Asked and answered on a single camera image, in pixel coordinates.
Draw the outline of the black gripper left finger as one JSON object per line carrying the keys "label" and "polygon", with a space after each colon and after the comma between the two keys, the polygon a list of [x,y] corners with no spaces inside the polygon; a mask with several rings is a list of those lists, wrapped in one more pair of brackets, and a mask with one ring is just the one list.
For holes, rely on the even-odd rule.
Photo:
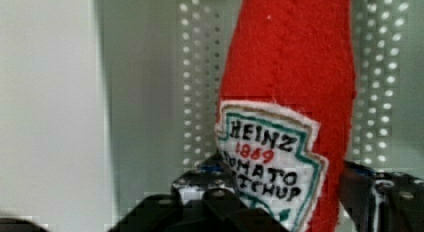
{"label": "black gripper left finger", "polygon": [[289,232],[261,208],[249,208],[215,154],[145,198],[108,232]]}

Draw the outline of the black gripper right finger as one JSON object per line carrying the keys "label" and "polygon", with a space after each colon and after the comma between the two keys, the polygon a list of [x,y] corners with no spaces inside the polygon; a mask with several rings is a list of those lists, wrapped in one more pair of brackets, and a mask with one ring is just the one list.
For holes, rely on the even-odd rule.
{"label": "black gripper right finger", "polygon": [[357,232],[424,232],[423,180],[346,161],[340,202]]}

